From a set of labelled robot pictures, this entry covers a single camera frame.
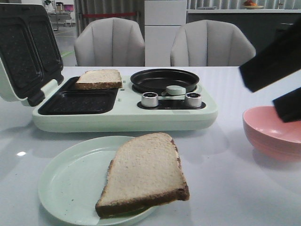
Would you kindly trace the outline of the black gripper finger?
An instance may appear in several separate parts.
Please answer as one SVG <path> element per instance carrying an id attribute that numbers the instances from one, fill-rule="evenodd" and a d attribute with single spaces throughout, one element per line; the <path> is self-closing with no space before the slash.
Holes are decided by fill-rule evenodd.
<path id="1" fill-rule="evenodd" d="M 301 20 L 239 67 L 244 85 L 256 92 L 301 69 Z"/>
<path id="2" fill-rule="evenodd" d="M 301 88 L 273 100 L 273 105 L 283 122 L 301 120 Z"/>

